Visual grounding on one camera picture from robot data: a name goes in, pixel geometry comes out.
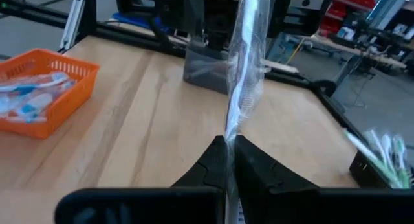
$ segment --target wrapped toothbrush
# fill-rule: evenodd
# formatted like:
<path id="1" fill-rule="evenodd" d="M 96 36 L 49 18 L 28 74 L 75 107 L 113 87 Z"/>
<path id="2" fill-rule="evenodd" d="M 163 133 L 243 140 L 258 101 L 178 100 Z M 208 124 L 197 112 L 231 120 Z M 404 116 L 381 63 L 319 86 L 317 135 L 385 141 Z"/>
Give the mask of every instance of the wrapped toothbrush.
<path id="1" fill-rule="evenodd" d="M 52 73 L 0 84 L 0 117 L 9 122 L 45 122 L 47 107 L 75 83 L 65 73 Z"/>
<path id="2" fill-rule="evenodd" d="M 224 138 L 227 145 L 227 223 L 237 223 L 238 191 L 234 176 L 235 138 L 262 93 L 270 0 L 239 0 L 237 19 L 229 46 L 227 85 L 229 106 Z"/>
<path id="3" fill-rule="evenodd" d="M 383 135 L 380 139 L 375 131 L 364 133 L 368 146 L 347 130 L 348 139 L 388 180 L 392 188 L 412 188 L 414 177 L 406 161 L 406 145 L 400 135 Z"/>

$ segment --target concrete floor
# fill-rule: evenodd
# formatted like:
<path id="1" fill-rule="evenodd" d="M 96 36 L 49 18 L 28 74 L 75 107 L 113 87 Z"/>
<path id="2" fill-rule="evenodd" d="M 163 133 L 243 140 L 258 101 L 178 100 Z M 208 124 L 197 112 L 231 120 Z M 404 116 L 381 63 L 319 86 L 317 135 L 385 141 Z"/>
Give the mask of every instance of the concrete floor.
<path id="1" fill-rule="evenodd" d="M 41 4 L 51 0 L 26 0 Z M 116 0 L 96 0 L 98 21 L 108 20 L 117 12 Z M 47 7 L 69 13 L 72 0 L 65 0 Z M 33 48 L 58 50 L 63 29 L 42 25 L 16 17 L 0 19 L 0 55 L 15 56 Z"/>
<path id="2" fill-rule="evenodd" d="M 328 58 L 325 52 L 300 51 L 291 65 L 315 80 L 334 80 L 340 69 L 339 55 Z M 414 78 L 404 73 L 390 76 L 375 70 L 371 80 L 350 76 L 340 86 L 334 98 L 345 109 L 345 116 L 359 129 L 375 129 L 379 134 L 401 134 L 406 144 L 414 146 Z M 414 150 L 408 150 L 414 165 Z"/>
<path id="3" fill-rule="evenodd" d="M 31 3 L 44 3 L 51 0 L 27 0 Z M 48 7 L 69 12 L 72 0 L 54 3 Z M 105 21 L 117 12 L 115 0 L 97 0 L 97 18 Z M 0 55 L 15 56 L 30 49 L 41 47 L 58 50 L 63 29 L 39 23 L 6 17 L 0 19 Z M 314 79 L 333 79 L 340 66 L 338 58 L 328 58 L 322 52 L 299 52 L 292 61 L 301 73 Z M 342 104 L 352 104 L 364 79 L 349 80 L 344 90 L 335 98 Z M 366 83 L 356 104 L 365 102 L 365 107 L 346 106 L 345 116 L 360 130 L 377 129 L 380 133 L 399 133 L 406 142 L 414 146 L 414 79 L 404 75 L 388 76 L 376 72 L 376 76 Z"/>

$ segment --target black metal frame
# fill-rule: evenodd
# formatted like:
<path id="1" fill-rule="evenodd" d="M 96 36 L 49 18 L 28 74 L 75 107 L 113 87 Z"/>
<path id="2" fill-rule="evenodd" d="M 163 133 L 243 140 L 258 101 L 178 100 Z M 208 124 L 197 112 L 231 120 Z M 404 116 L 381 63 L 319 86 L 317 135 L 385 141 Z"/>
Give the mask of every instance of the black metal frame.
<path id="1" fill-rule="evenodd" d="M 14 0 L 0 0 L 0 3 L 6 4 L 5 7 L 0 5 L 0 13 L 16 16 L 23 19 L 35 21 L 38 23 L 47 24 L 53 27 L 65 28 L 65 24 L 68 18 L 68 14 L 46 8 L 44 6 L 36 6 L 30 3 L 21 3 Z M 151 37 L 139 32 L 126 30 L 124 28 L 106 25 L 96 21 L 96 0 L 85 0 L 85 8 L 82 15 L 82 20 L 79 27 L 78 35 L 76 36 L 75 44 L 81 41 L 86 36 L 96 36 L 111 41 L 117 41 L 128 45 L 142 47 L 164 54 L 177 56 L 184 58 L 185 51 L 171 45 L 162 43 L 161 39 Z M 364 136 L 355 128 L 355 126 L 338 111 L 335 105 L 331 102 L 329 96 L 332 92 L 326 93 L 321 89 L 321 85 L 315 81 L 309 81 L 308 79 L 300 76 L 299 74 L 289 73 L 285 71 L 272 70 L 265 75 L 266 79 L 282 82 L 289 85 L 295 85 L 304 89 L 311 90 L 320 102 L 327 108 L 329 113 L 335 118 L 335 120 L 341 125 L 341 127 L 348 129 L 351 133 L 356 135 L 362 141 L 366 142 Z M 375 170 L 364 170 L 367 167 L 372 167 L 368 163 L 365 157 L 357 155 L 353 165 L 350 167 L 351 174 L 364 175 L 354 177 L 361 186 L 377 186 L 378 182 L 367 182 L 367 179 L 361 183 L 358 181 L 358 177 L 376 177 Z"/>

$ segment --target plastic basket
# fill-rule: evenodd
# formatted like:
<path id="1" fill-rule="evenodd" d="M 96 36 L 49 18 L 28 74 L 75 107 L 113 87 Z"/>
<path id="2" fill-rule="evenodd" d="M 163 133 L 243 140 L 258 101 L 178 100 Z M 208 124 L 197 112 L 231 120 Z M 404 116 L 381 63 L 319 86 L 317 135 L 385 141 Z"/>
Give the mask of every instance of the plastic basket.
<path id="1" fill-rule="evenodd" d="M 0 130 L 45 139 L 50 136 L 92 94 L 99 65 L 68 58 L 44 49 L 34 49 L 0 63 L 0 82 L 18 76 L 63 71 L 76 84 L 63 93 L 46 110 L 47 121 L 15 123 L 0 118 Z"/>

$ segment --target wooden tabletop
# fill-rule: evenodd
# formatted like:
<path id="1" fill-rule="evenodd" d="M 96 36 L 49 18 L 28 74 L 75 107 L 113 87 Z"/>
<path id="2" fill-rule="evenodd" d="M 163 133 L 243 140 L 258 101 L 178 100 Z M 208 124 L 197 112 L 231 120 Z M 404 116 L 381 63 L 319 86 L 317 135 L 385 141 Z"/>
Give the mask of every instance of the wooden tabletop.
<path id="1" fill-rule="evenodd" d="M 46 140 L 0 132 L 0 223 L 52 223 L 78 188 L 170 186 L 223 134 L 227 97 L 183 82 L 183 59 L 93 37 L 65 55 L 101 65 L 94 93 Z M 318 99 L 264 89 L 243 134 L 317 185 L 356 186 L 356 150 Z"/>
<path id="2" fill-rule="evenodd" d="M 319 37 L 319 36 L 311 36 L 311 37 L 305 37 L 306 40 L 315 42 L 315 43 L 321 43 L 323 45 L 332 47 L 334 49 L 338 49 L 338 50 L 342 50 L 344 52 L 349 52 L 351 54 L 355 54 L 355 55 L 361 55 L 361 50 L 359 49 L 352 49 L 350 47 L 345 47 L 343 45 L 339 45 L 337 43 L 332 42 L 332 40 L 328 39 L 328 38 L 323 38 L 323 37 Z M 371 58 L 372 60 L 376 60 L 380 63 L 385 63 L 388 65 L 392 65 L 394 67 L 397 68 L 401 68 L 401 69 L 405 69 L 407 67 L 406 64 L 399 62 L 397 60 L 394 60 L 393 58 L 388 58 L 385 56 L 381 56 L 381 55 L 373 55 L 373 54 L 368 54 L 367 52 L 363 52 L 362 53 L 364 56 L 367 56 L 369 58 Z"/>

